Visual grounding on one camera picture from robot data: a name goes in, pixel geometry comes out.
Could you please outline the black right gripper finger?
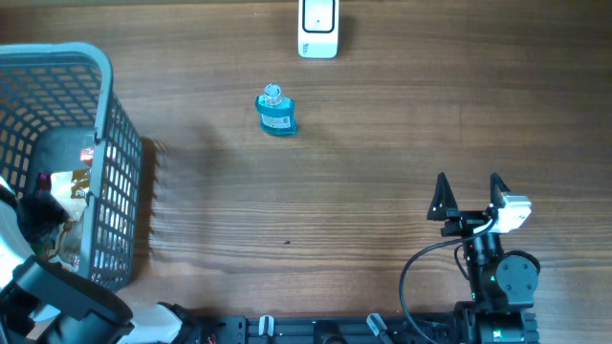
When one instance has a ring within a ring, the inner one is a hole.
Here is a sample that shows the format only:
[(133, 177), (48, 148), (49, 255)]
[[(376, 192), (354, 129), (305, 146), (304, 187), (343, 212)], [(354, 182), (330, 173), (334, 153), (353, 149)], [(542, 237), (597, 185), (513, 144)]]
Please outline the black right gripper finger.
[(446, 221), (458, 217), (458, 205), (444, 172), (437, 176), (433, 199), (426, 218), (430, 221)]
[(491, 206), (502, 207), (504, 205), (503, 197), (510, 191), (510, 188), (503, 182), (501, 177), (493, 172), (491, 174)]

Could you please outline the blue mouthwash bottle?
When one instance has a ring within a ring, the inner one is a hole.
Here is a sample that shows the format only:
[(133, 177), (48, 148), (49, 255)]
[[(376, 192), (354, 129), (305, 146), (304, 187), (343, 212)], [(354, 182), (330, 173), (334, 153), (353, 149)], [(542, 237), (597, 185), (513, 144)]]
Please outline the blue mouthwash bottle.
[(295, 102), (283, 95), (279, 85), (268, 84), (263, 94), (256, 98), (255, 108), (264, 132), (277, 137), (296, 134)]

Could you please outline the black red snack packet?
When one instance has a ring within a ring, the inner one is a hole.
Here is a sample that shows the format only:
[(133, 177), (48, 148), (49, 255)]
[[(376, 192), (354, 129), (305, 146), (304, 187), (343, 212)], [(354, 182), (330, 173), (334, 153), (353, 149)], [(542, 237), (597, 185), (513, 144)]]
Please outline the black red snack packet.
[(81, 162), (87, 164), (88, 166), (93, 165), (93, 160), (95, 156), (95, 148), (94, 147), (86, 147), (80, 150), (79, 159)]

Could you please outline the brown snack pouch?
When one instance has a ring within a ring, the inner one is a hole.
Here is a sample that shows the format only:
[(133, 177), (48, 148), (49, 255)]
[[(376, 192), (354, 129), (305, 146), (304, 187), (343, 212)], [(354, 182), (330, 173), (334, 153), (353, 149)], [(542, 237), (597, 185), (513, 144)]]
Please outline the brown snack pouch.
[(59, 263), (70, 272), (78, 272), (80, 248), (84, 228), (85, 200), (89, 192), (91, 170), (55, 172), (51, 175), (51, 194), (68, 214), (52, 232), (51, 242), (45, 248), (44, 258)]

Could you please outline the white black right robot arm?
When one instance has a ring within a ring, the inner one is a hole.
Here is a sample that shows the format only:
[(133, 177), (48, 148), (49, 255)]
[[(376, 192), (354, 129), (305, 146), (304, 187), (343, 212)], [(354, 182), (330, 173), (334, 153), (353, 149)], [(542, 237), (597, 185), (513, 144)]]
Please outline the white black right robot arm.
[(446, 175), (438, 175), (426, 217), (444, 223), (442, 236), (461, 239), (472, 293), (471, 301), (455, 304), (449, 343), (540, 341), (536, 316), (529, 312), (540, 263), (525, 251), (506, 251), (501, 245), (501, 236), (520, 228), (531, 213), (528, 196), (512, 192), (495, 173), (489, 206), (462, 211)]

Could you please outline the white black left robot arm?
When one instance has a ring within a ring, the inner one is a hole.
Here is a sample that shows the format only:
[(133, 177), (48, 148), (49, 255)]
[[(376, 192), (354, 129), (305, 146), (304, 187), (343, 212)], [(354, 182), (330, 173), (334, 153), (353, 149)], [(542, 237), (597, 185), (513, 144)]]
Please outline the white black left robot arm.
[(46, 189), (17, 198), (1, 183), (1, 340), (28, 343), (196, 343), (200, 326), (181, 307), (158, 303), (132, 311), (113, 292), (37, 257), (29, 235), (53, 232), (68, 212)]

